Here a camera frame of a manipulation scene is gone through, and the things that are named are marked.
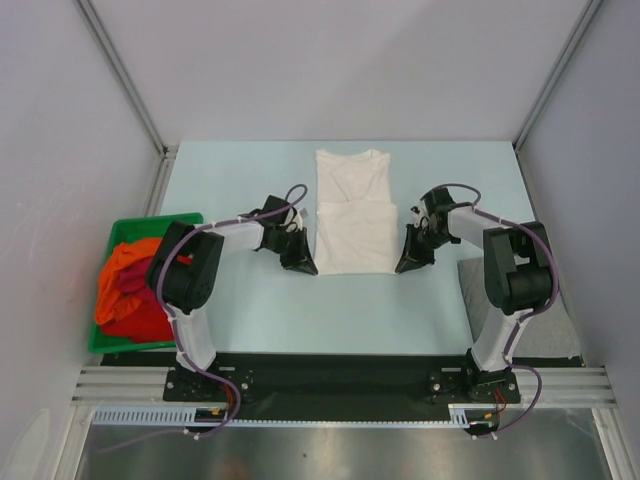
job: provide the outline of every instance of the gray wall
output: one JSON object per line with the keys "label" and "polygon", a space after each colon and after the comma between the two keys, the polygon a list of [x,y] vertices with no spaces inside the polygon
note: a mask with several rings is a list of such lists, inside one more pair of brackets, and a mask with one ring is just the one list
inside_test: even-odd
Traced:
{"label": "gray wall", "polygon": [[528,140],[587,360],[605,364],[640,447],[640,2],[608,2]]}
{"label": "gray wall", "polygon": [[0,2],[0,112],[0,478],[17,478],[5,462],[41,411],[39,479],[87,357],[111,224],[142,213],[158,160],[70,0]]}
{"label": "gray wall", "polygon": [[511,140],[586,0],[94,0],[162,138]]}

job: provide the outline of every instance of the pile of clothes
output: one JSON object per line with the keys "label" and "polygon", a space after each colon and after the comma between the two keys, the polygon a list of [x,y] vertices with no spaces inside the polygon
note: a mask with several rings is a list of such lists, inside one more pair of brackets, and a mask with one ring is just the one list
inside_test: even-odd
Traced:
{"label": "pile of clothes", "polygon": [[105,264],[98,282],[95,319],[105,335],[134,343],[173,340],[171,325],[145,275],[161,238],[121,243]]}

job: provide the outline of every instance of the wire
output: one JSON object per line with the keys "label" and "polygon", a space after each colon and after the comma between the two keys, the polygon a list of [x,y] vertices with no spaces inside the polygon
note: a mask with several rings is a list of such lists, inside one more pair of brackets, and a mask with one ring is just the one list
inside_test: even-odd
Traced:
{"label": "wire", "polygon": [[505,398],[504,394],[502,393],[502,390],[500,390],[500,388],[496,388],[496,391],[494,392],[495,397],[496,397],[496,404],[498,403],[497,401],[499,400],[500,402],[502,402],[502,408],[499,409],[496,413],[500,414],[502,412],[504,412],[507,409],[507,399]]}
{"label": "wire", "polygon": [[533,400],[531,400],[531,403],[529,404],[527,409],[522,413],[522,415],[520,415],[518,418],[516,418],[510,424],[505,425],[504,427],[498,429],[499,432],[504,432],[506,430],[509,430],[509,429],[515,427],[519,423],[522,423],[522,421],[525,419],[525,417],[527,415],[529,415],[529,413],[531,413],[531,411],[535,408],[536,404],[538,403],[538,400],[540,400],[540,395],[542,394],[542,376],[540,375],[540,372],[538,372],[533,367],[528,367],[527,365],[514,365],[513,363],[511,363],[506,358],[504,359],[504,361],[506,362],[506,364],[511,369],[514,369],[514,370],[526,370],[527,372],[530,372],[530,373],[534,374],[535,377],[536,377],[536,380],[538,381],[538,386],[536,388],[536,393],[533,396]]}
{"label": "wire", "polygon": [[438,185],[437,187],[433,187],[431,190],[436,190],[438,188],[446,188],[446,187],[456,187],[456,188],[464,188],[465,190],[470,190],[476,194],[476,199],[471,202],[471,206],[475,207],[478,203],[480,203],[480,199],[482,198],[482,193],[476,187],[472,187],[471,185],[467,185],[466,183],[443,183],[442,185]]}
{"label": "wire", "polygon": [[[167,315],[169,317],[169,323],[171,324],[171,330],[173,331],[173,336],[174,336],[174,339],[175,339],[175,342],[176,342],[178,355],[181,355],[182,358],[184,359],[184,361],[194,371],[198,372],[199,374],[201,374],[201,375],[203,375],[203,376],[205,376],[207,378],[210,378],[211,380],[215,380],[216,382],[219,382],[222,385],[225,385],[228,388],[230,388],[231,391],[233,392],[233,394],[235,395],[235,398],[236,398],[235,408],[217,426],[215,426],[214,428],[212,428],[211,430],[209,430],[208,432],[205,432],[205,433],[191,434],[193,436],[193,438],[196,439],[196,440],[199,439],[199,438],[207,438],[207,437],[211,437],[211,436],[215,435],[216,433],[218,433],[222,429],[222,427],[227,425],[229,422],[233,421],[233,419],[237,416],[238,411],[240,410],[240,405],[242,403],[242,396],[240,394],[240,391],[238,390],[238,387],[236,387],[233,382],[230,382],[229,380],[227,380],[224,377],[220,377],[218,375],[215,375],[213,373],[209,373],[206,370],[201,369],[200,367],[198,367],[193,362],[193,360],[191,360],[191,358],[189,357],[189,355],[185,351],[184,345],[182,343],[182,340],[180,339],[180,334],[178,333],[178,330],[174,326],[175,322],[177,321],[176,312],[169,304],[167,304],[164,301],[164,298],[162,297],[162,287],[164,286],[164,281],[165,281],[165,278],[167,276],[167,271],[169,270],[169,265],[171,264],[173,259],[178,255],[178,252],[180,252],[182,247],[184,247],[184,245],[191,238],[193,238],[195,235],[197,235],[199,232],[202,232],[204,230],[208,230],[208,229],[213,228],[213,227],[225,227],[225,226],[228,226],[228,225],[255,222],[257,220],[262,220],[264,218],[269,218],[269,217],[273,217],[275,215],[280,215],[281,213],[284,213],[284,212],[287,212],[287,211],[291,210],[294,206],[299,204],[304,199],[304,197],[307,195],[307,193],[309,192],[309,188],[305,184],[299,183],[299,184],[296,184],[296,185],[294,185],[293,187],[291,187],[289,189],[289,191],[286,194],[285,199],[288,201],[289,196],[291,195],[291,193],[293,193],[295,190],[297,190],[299,188],[302,188],[303,192],[300,194],[300,196],[298,198],[296,198],[294,201],[290,202],[285,207],[279,208],[279,209],[274,210],[272,212],[267,212],[267,213],[263,213],[263,214],[259,214],[259,215],[254,215],[252,217],[238,217],[238,218],[233,219],[233,220],[224,220],[222,222],[217,222],[215,225],[211,224],[211,223],[208,223],[208,224],[200,225],[199,227],[194,228],[189,233],[187,233],[183,238],[181,238],[180,241],[173,247],[171,252],[169,252],[169,255],[167,256],[167,259],[165,260],[164,264],[162,265],[162,268],[160,269],[160,275],[158,276],[158,284],[156,285],[156,291],[155,291],[156,299],[158,300],[158,303],[160,303],[162,308],[165,310],[165,312],[167,312]],[[110,447],[99,449],[99,450],[97,450],[97,452],[98,453],[110,453],[110,452],[113,452],[115,450],[119,450],[120,448],[124,448],[124,447],[128,447],[128,446],[131,446],[131,445],[135,445],[137,443],[144,442],[144,441],[149,440],[151,438],[158,437],[158,436],[165,435],[165,434],[169,434],[169,433],[183,433],[183,434],[186,433],[186,434],[189,434],[188,430],[186,430],[186,429],[178,430],[178,429],[171,428],[171,429],[158,430],[158,431],[155,431],[155,432],[148,433],[146,435],[142,435],[142,436],[137,437],[137,438],[133,438],[131,440],[127,440],[127,441],[118,443],[116,445],[112,445]]]}

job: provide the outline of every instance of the gray cloth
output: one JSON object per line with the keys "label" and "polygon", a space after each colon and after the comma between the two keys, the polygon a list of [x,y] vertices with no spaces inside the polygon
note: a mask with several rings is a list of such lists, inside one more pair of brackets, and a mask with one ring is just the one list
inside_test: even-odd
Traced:
{"label": "gray cloth", "polygon": [[[458,274],[471,335],[475,342],[480,336],[490,306],[484,289],[483,258],[458,262]],[[550,310],[531,319],[513,355],[544,358],[580,355],[578,335],[560,298]]]}

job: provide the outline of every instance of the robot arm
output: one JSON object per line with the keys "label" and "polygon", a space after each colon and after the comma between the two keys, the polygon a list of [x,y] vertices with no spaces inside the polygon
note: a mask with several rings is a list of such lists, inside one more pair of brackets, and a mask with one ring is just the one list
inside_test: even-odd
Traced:
{"label": "robot arm", "polygon": [[[467,352],[467,383],[475,388],[504,382],[528,314],[552,295],[550,259],[531,236],[480,216],[470,203],[454,202],[446,187],[426,193],[412,211],[415,222],[407,225],[397,273],[435,263],[434,250],[449,242],[466,240],[484,250],[484,282],[491,307],[480,337]],[[548,246],[541,223],[524,226]]]}
{"label": "robot arm", "polygon": [[183,358],[185,353],[202,370],[215,359],[204,305],[213,291],[223,255],[265,248],[280,255],[285,270],[318,274],[302,217],[293,204],[270,195],[262,209],[241,216],[238,222],[198,229],[180,221],[171,223],[147,271],[146,282],[154,292],[162,284],[162,299],[176,334],[177,359],[182,366],[193,370]]}

